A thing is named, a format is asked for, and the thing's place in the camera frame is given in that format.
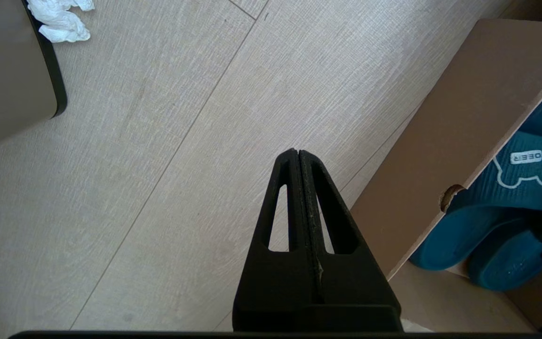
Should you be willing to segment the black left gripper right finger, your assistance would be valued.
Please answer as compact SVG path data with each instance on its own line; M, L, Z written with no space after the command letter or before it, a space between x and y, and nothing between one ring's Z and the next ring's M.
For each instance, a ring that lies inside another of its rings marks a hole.
M300 150L313 284L328 305L401 307L323 162Z

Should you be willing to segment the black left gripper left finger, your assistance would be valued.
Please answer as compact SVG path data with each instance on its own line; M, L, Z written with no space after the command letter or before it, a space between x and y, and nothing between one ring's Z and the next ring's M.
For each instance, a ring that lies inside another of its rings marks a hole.
M269 249L280 188L287 189L288 251ZM302 331L315 299L310 237L299 153L275 160L239 280L232 310L235 331Z

